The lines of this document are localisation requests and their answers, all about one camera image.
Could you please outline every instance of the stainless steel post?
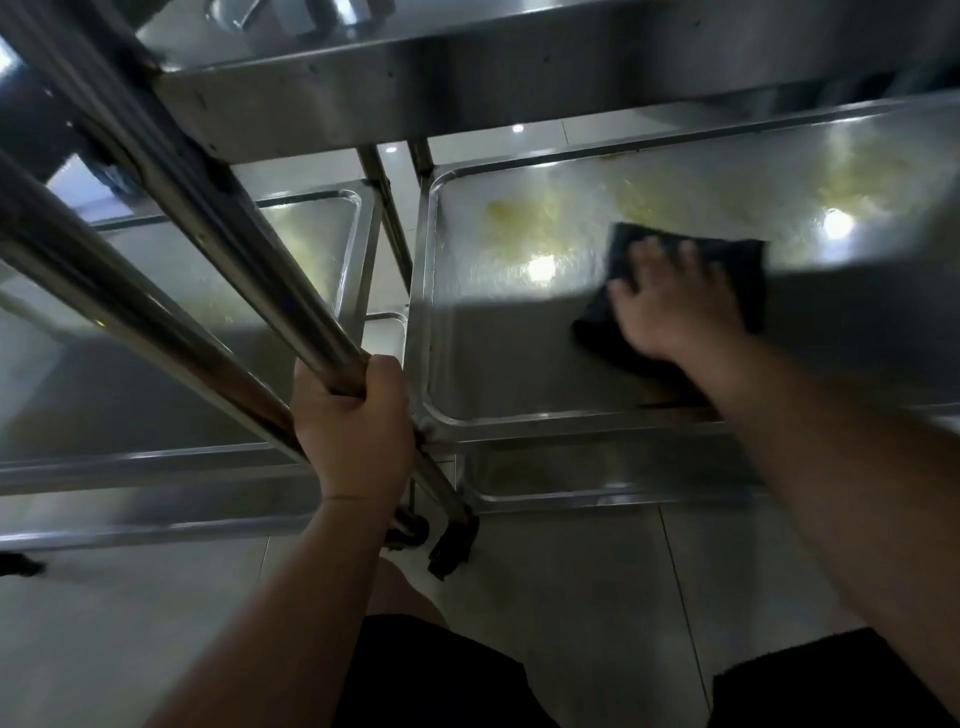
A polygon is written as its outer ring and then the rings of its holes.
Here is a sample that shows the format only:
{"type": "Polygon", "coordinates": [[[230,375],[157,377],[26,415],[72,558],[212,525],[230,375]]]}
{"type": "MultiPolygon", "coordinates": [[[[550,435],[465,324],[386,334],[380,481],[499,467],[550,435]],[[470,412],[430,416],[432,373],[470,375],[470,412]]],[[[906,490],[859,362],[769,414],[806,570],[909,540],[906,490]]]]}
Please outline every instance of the stainless steel post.
{"type": "Polygon", "coordinates": [[[287,405],[3,153],[0,258],[258,437],[306,462],[287,405]]]}
{"type": "Polygon", "coordinates": [[[414,163],[414,172],[417,173],[417,181],[423,187],[423,183],[430,179],[433,174],[433,154],[430,152],[430,141],[426,138],[411,139],[407,142],[410,149],[410,159],[414,163]]]}
{"type": "MultiPolygon", "coordinates": [[[[360,349],[229,167],[186,136],[156,98],[142,48],[116,32],[92,0],[7,0],[0,36],[73,103],[84,115],[84,130],[115,154],[328,388],[364,394],[360,349]]],[[[215,154],[215,146],[208,151],[215,154]]],[[[402,251],[409,261],[405,243],[402,251]]],[[[453,522],[469,522],[468,509],[435,464],[418,467],[415,479],[453,522]]]]}
{"type": "Polygon", "coordinates": [[[363,167],[364,176],[372,182],[377,192],[380,193],[380,200],[383,201],[383,228],[387,232],[387,241],[390,243],[390,249],[394,252],[396,267],[400,271],[403,285],[406,286],[407,293],[410,293],[410,282],[414,275],[414,260],[410,255],[410,249],[407,247],[407,239],[406,235],[403,234],[400,216],[396,212],[394,193],[390,190],[390,178],[387,177],[387,173],[383,169],[383,161],[380,159],[380,153],[377,151],[375,144],[357,147],[357,156],[360,157],[360,166],[363,167]]]}

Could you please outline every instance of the black rag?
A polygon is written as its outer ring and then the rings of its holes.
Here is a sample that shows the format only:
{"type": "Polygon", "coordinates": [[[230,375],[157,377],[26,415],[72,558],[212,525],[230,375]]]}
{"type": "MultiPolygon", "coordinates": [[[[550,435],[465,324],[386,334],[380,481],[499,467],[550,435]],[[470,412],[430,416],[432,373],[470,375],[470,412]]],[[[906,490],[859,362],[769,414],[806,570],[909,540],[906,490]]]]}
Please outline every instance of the black rag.
{"type": "Polygon", "coordinates": [[[607,283],[613,279],[624,279],[634,290],[639,290],[627,252],[631,243],[643,240],[649,235],[659,237],[666,253],[674,260],[681,241],[693,240],[700,249],[700,257],[705,265],[712,262],[722,263],[730,276],[745,328],[751,333],[758,333],[763,329],[766,300],[766,279],[763,275],[763,249],[766,247],[764,241],[691,238],[642,225],[616,223],[611,227],[607,278],[583,314],[572,325],[573,336],[581,346],[614,366],[634,374],[667,378],[681,376],[680,370],[673,364],[637,353],[627,343],[620,333],[620,326],[613,315],[607,293],[607,283]]]}

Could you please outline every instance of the left hand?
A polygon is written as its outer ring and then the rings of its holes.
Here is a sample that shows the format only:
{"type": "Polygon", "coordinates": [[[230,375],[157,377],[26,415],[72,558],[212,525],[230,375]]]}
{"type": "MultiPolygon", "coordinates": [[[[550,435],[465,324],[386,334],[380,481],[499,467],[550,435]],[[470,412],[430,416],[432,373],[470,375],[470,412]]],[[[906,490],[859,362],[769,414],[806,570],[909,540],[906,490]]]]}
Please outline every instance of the left hand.
{"type": "Polygon", "coordinates": [[[290,408],[324,501],[364,501],[393,513],[414,463],[414,429],[399,362],[372,356],[367,398],[359,400],[331,395],[298,361],[290,408]]]}

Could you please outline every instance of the black cloth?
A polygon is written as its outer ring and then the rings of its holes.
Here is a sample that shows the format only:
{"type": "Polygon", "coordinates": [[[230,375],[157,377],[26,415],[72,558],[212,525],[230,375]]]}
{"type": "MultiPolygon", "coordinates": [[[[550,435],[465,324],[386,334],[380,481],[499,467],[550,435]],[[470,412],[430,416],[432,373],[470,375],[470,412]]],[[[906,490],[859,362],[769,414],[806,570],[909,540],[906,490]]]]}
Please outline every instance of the black cloth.
{"type": "MultiPolygon", "coordinates": [[[[406,615],[364,619],[333,724],[557,726],[519,662],[406,615]]],[[[760,725],[957,723],[876,632],[861,629],[717,675],[708,728],[760,725]]]]}
{"type": "Polygon", "coordinates": [[[407,615],[363,620],[333,725],[557,728],[523,665],[407,615]]]}
{"type": "Polygon", "coordinates": [[[681,376],[673,364],[657,361],[637,353],[620,333],[613,316],[613,307],[607,295],[606,283],[614,279],[628,281],[634,290],[639,286],[627,251],[630,244],[648,235],[657,235],[667,254],[676,258],[682,240],[693,240],[700,249],[705,264],[723,263],[736,294],[744,326],[751,333],[763,329],[766,279],[763,275],[762,240],[719,240],[691,238],[672,232],[645,228],[642,225],[617,223],[611,227],[610,247],[607,251],[607,278],[581,314],[573,322],[574,339],[585,349],[603,357],[620,369],[644,376],[681,376]]]}
{"type": "Polygon", "coordinates": [[[872,629],[802,644],[713,678],[708,728],[950,726],[957,721],[872,629]]]}

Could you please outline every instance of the wrist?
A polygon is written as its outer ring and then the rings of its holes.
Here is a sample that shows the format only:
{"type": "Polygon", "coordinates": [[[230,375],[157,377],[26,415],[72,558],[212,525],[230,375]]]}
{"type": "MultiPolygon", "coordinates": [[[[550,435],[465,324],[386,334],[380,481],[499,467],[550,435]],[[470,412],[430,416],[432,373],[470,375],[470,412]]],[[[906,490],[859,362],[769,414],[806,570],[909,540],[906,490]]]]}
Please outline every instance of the wrist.
{"type": "Polygon", "coordinates": [[[368,523],[384,532],[390,527],[397,501],[380,496],[322,496],[318,513],[327,513],[338,521],[368,523]]]}
{"type": "Polygon", "coordinates": [[[735,349],[750,335],[740,328],[724,326],[712,321],[691,322],[670,347],[669,356],[684,373],[698,380],[704,367],[717,363],[724,352],[735,349]]]}

